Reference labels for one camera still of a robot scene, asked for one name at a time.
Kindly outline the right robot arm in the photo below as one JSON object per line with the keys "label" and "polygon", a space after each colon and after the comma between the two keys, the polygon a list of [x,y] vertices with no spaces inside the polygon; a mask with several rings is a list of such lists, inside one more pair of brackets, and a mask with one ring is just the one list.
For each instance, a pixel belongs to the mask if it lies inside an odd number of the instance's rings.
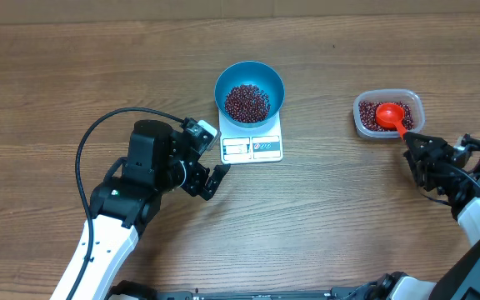
{"label": "right robot arm", "polygon": [[471,247],[437,282],[404,272],[385,274],[367,285],[366,299],[480,299],[480,140],[466,134],[449,145],[414,132],[402,136],[412,177],[426,192],[444,196]]}

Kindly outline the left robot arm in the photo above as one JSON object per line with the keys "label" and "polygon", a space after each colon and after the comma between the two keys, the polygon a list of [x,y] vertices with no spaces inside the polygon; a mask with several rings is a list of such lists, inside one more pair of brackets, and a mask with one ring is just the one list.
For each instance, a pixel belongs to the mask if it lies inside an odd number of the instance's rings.
{"label": "left robot arm", "polygon": [[213,197],[228,165],[204,167],[199,158],[220,136],[209,123],[185,119],[181,130],[157,120],[135,123],[128,153],[107,171],[90,197],[91,220],[54,299],[159,299],[153,288],[128,280],[113,282],[146,226],[157,215],[163,194],[182,188],[205,200]]}

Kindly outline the orange measuring scoop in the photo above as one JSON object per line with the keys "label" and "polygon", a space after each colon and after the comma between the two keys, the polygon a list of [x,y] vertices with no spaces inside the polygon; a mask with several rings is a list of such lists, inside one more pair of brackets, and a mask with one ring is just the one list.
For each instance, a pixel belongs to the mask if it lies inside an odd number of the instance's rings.
{"label": "orange measuring scoop", "polygon": [[383,103],[379,105],[375,112],[376,122],[383,128],[395,128],[400,136],[408,130],[403,126],[405,111],[395,103]]}

